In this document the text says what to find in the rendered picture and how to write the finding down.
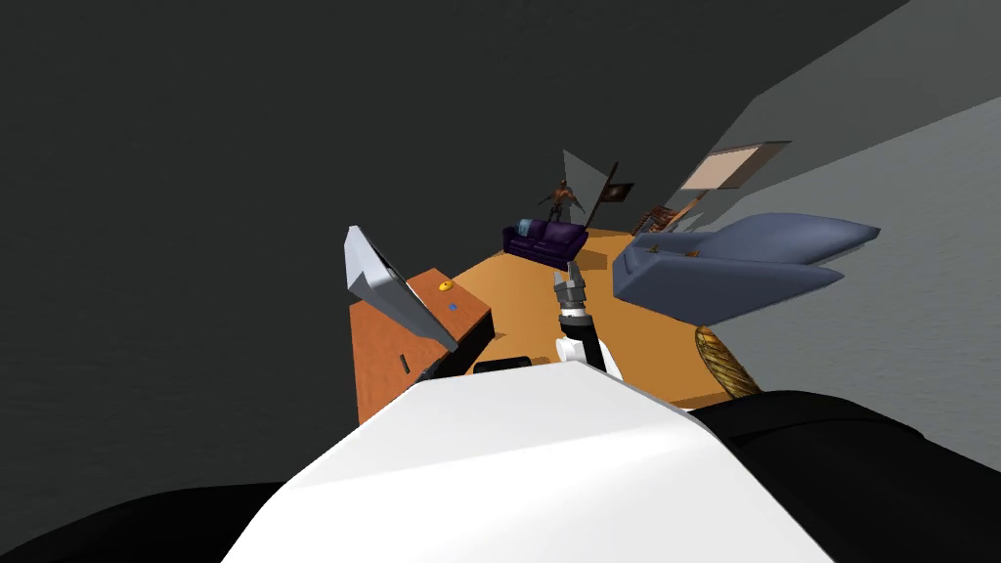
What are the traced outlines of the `dark purple sofa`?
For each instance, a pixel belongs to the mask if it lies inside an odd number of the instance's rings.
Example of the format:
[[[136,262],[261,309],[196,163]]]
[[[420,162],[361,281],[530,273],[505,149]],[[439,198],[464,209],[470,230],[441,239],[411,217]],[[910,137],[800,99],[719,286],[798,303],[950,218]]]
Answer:
[[[520,220],[500,231],[505,253],[567,271],[585,246],[589,232],[584,225],[543,220]]]

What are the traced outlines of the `brown figure statue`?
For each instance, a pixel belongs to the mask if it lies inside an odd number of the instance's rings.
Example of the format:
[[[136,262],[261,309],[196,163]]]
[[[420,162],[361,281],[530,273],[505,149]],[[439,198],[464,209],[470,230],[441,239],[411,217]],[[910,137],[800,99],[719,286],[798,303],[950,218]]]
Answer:
[[[542,205],[544,203],[550,204],[546,218],[547,222],[561,222],[562,212],[564,212],[564,205],[566,203],[569,203],[580,210],[584,210],[567,180],[560,180],[556,189],[539,201],[538,205]]]

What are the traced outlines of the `brown wooden chair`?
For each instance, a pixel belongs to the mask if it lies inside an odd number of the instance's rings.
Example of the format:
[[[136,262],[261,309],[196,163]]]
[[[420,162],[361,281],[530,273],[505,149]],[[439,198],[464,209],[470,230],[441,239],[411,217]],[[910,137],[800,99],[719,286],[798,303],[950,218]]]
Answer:
[[[641,233],[658,233],[669,226],[677,214],[677,211],[665,206],[657,205],[650,211],[643,213],[638,220],[631,234],[637,236]]]

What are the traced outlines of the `blue-grey sofa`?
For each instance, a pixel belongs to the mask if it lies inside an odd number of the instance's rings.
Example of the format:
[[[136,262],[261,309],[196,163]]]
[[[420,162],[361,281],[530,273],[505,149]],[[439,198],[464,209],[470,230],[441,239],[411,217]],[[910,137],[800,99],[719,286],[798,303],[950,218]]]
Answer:
[[[716,325],[843,278],[831,259],[877,227],[799,213],[748,216],[715,232],[643,233],[612,265],[614,295],[691,325]]]

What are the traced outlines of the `golden striped basket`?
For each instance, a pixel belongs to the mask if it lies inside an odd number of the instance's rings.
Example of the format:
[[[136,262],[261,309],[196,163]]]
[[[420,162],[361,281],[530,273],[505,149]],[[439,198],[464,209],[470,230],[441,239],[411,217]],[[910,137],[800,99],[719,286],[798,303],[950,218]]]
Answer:
[[[754,378],[708,326],[698,326],[694,337],[700,358],[729,398],[737,399],[762,393]]]

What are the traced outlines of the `grey flat monitor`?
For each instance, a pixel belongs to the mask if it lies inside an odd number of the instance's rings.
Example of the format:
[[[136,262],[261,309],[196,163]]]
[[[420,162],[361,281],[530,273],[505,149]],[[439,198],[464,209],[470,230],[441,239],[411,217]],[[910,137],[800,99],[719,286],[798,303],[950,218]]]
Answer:
[[[350,226],[343,244],[347,288],[417,337],[431,339],[447,351],[457,340],[370,242],[358,226]]]

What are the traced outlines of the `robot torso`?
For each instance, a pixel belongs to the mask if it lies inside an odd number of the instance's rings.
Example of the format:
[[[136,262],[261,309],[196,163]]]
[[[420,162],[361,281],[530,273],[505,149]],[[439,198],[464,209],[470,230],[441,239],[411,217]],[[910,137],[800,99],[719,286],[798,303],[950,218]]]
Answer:
[[[222,563],[834,563],[693,415],[572,362],[420,381]]]

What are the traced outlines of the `beige framed window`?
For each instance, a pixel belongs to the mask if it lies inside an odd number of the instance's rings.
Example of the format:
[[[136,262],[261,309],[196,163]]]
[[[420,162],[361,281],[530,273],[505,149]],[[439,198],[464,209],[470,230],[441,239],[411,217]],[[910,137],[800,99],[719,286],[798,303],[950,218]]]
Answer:
[[[710,152],[679,190],[711,192],[739,189],[788,145],[788,142],[762,142]]]

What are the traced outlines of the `orange wooden desk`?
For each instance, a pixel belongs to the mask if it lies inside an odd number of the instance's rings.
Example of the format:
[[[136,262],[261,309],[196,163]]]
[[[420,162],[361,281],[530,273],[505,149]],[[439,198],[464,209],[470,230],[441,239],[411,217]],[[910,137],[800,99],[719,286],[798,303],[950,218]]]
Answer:
[[[437,364],[439,377],[465,374],[495,336],[491,309],[455,282],[449,291],[439,284],[448,278],[435,269],[409,283],[429,311],[457,340],[448,352],[435,340],[410,333],[365,301],[349,308],[358,419],[361,423],[397,399],[423,371]],[[457,310],[449,306],[455,303]]]

